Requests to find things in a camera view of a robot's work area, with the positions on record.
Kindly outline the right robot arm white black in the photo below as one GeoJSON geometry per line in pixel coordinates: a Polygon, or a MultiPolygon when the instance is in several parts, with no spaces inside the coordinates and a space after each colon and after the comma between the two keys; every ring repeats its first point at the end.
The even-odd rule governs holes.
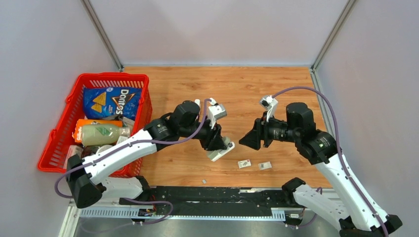
{"type": "Polygon", "coordinates": [[[305,103],[288,104],[286,116],[286,120],[278,120],[264,112],[239,143],[254,150],[267,148],[273,141],[294,143],[298,153],[326,177],[342,203],[331,201],[305,181],[293,178],[282,186],[285,205],[311,209],[333,225],[341,237],[384,237],[403,225],[397,215],[388,214],[366,192],[335,138],[316,128],[313,112],[305,103]]]}

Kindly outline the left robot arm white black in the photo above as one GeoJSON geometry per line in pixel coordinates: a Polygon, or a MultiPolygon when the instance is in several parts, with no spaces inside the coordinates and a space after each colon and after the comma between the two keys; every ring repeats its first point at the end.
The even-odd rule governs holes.
{"type": "Polygon", "coordinates": [[[177,105],[172,113],[161,116],[125,141],[92,156],[75,154],[67,161],[66,182],[77,208],[90,207],[101,199],[129,198],[144,205],[151,191],[143,177],[112,178],[110,175],[123,166],[168,146],[199,140],[211,161],[232,151],[235,143],[221,135],[217,123],[227,115],[222,104],[208,99],[210,106],[202,112],[193,101],[177,105]]]}

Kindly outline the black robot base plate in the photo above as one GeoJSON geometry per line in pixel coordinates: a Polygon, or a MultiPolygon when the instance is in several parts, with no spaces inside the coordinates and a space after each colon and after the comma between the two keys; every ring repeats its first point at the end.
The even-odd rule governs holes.
{"type": "Polygon", "coordinates": [[[272,208],[298,208],[281,189],[156,186],[138,200],[169,201],[172,215],[183,216],[270,216],[272,208]]]}

